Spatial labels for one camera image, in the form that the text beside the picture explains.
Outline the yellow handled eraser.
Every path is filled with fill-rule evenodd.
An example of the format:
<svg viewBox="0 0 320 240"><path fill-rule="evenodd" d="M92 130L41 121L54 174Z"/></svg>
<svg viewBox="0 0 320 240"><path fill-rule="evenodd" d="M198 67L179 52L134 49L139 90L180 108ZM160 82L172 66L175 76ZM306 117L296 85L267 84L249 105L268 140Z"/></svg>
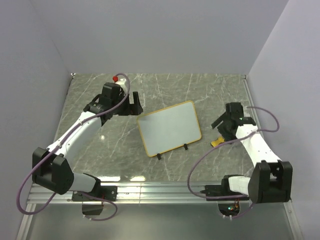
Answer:
<svg viewBox="0 0 320 240"><path fill-rule="evenodd" d="M225 142L225 139L222 136L219 136L216 140L212 141L210 145L214 148Z"/></svg>

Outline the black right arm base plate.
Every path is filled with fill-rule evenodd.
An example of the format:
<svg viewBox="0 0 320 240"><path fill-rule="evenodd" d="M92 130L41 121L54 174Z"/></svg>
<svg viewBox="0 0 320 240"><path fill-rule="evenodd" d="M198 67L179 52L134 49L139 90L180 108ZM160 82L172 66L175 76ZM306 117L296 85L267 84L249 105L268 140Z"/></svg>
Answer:
<svg viewBox="0 0 320 240"><path fill-rule="evenodd" d="M205 195L206 201L222 201L225 199L222 197L223 188L221 185L205 185L200 193Z"/></svg>

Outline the yellow framed whiteboard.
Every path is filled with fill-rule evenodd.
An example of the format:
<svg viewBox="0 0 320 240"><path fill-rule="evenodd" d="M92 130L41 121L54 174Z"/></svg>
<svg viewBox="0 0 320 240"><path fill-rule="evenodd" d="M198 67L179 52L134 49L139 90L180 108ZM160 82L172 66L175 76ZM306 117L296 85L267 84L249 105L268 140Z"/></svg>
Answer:
<svg viewBox="0 0 320 240"><path fill-rule="evenodd" d="M190 100L144 114L136 121L146 155L150 158L202 138L196 107Z"/></svg>

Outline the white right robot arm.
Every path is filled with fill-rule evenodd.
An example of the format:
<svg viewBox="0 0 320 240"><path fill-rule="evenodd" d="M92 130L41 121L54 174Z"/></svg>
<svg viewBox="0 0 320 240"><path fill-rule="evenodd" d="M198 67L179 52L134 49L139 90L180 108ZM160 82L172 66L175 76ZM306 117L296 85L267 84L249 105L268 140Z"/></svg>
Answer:
<svg viewBox="0 0 320 240"><path fill-rule="evenodd" d="M225 112L211 127L220 134L211 142L212 147L241 142L254 167L250 177L223 177L220 193L224 199L248 197L254 204L285 203L291 199L293 166L271 150L261 135L263 129L252 117L244 115L241 103L226 103Z"/></svg>

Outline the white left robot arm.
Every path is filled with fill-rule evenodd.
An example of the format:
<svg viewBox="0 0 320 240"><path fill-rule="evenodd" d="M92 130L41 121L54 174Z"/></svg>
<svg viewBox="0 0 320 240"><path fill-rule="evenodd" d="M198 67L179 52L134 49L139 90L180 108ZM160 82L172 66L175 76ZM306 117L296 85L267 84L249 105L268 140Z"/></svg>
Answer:
<svg viewBox="0 0 320 240"><path fill-rule="evenodd" d="M32 181L56 194L83 192L89 201L102 193L101 180L86 173L75 173L70 163L78 151L114 115L138 116L143 112L138 92L130 92L130 81L122 78L103 85L83 109L76 122L47 148L32 154Z"/></svg>

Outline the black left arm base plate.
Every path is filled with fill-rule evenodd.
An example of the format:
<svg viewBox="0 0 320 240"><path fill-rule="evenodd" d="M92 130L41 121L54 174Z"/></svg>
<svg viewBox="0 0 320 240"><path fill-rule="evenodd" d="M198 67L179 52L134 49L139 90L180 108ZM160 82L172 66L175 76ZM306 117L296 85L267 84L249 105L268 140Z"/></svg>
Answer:
<svg viewBox="0 0 320 240"><path fill-rule="evenodd" d="M73 193L71 200L73 202L88 202L93 201L95 198L104 199L114 202L117 199L118 187L115 185L100 185L96 187L91 192L82 192Z"/></svg>

